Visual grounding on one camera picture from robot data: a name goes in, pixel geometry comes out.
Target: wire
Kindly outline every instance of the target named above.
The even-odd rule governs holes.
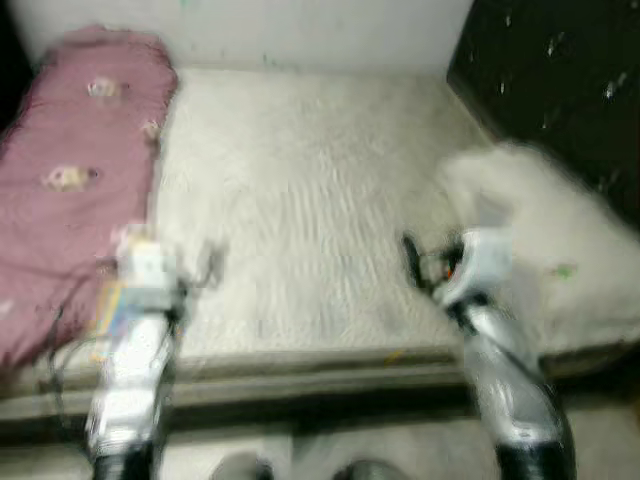
[[[53,398],[55,401],[56,417],[58,420],[58,430],[59,430],[60,436],[62,437],[62,440],[66,443],[74,444],[75,442],[73,441],[72,436],[70,434],[70,431],[71,431],[70,421],[65,414],[64,400],[62,396],[64,392],[64,377],[63,377],[64,370],[66,369],[68,363],[71,361],[71,358],[78,352],[80,347],[82,347],[83,345],[86,345],[89,342],[103,340],[105,339],[104,337],[106,336],[104,335],[93,336],[93,337],[88,337],[79,341],[78,344],[74,345],[74,347],[67,353],[60,368],[57,369],[56,354],[58,353],[59,349],[57,348],[56,344],[58,340],[59,325],[60,325],[60,322],[62,321],[62,318],[64,317],[65,310],[67,309],[67,307],[69,306],[69,304],[71,303],[75,295],[78,293],[78,290],[80,290],[80,288],[86,281],[94,277],[95,270],[97,270],[101,266],[105,266],[105,265],[113,266],[114,264],[115,263],[113,258],[99,260],[91,264],[91,267],[92,267],[91,272],[85,275],[81,275],[78,278],[78,281],[72,286],[72,288],[69,290],[69,292],[67,293],[66,297],[62,300],[62,302],[60,302],[60,305],[58,306],[58,309],[56,311],[56,315],[51,324],[51,328],[49,329],[47,338],[45,340],[45,346],[47,351],[49,352],[49,355],[47,357],[47,364],[49,368],[49,382],[53,391]],[[78,447],[79,447],[80,453],[87,459],[87,461],[90,462],[90,457],[89,457],[89,453],[87,451],[86,446],[84,444],[80,444],[78,445]]]
[[[204,267],[202,268],[202,272],[200,272],[199,279],[191,279],[185,282],[189,289],[201,290],[206,288],[211,283],[211,279],[214,277],[214,274],[218,273],[217,270],[220,269],[220,254],[212,246],[209,246],[208,252],[203,250],[200,254],[200,258],[200,262],[204,263]]]

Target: white fluffy pillow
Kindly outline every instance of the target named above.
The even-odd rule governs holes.
[[[545,353],[640,338],[640,243],[599,197],[533,148],[448,159],[439,181],[465,226],[510,227],[507,303]]]

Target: black shoe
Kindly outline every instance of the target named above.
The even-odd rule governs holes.
[[[340,470],[333,480],[411,480],[393,465],[377,460],[359,460]]]
[[[218,465],[211,480],[274,480],[273,470],[254,453],[231,455]]]

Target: white wall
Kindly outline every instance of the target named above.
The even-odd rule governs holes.
[[[472,0],[10,0],[35,59],[89,23],[159,33],[180,64],[444,75]]]

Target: black cabinet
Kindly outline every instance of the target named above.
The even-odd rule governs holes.
[[[640,0],[476,0],[448,81],[640,225]]]
[[[0,62],[3,64],[0,75],[1,132],[15,118],[33,76],[4,0],[0,0]]]

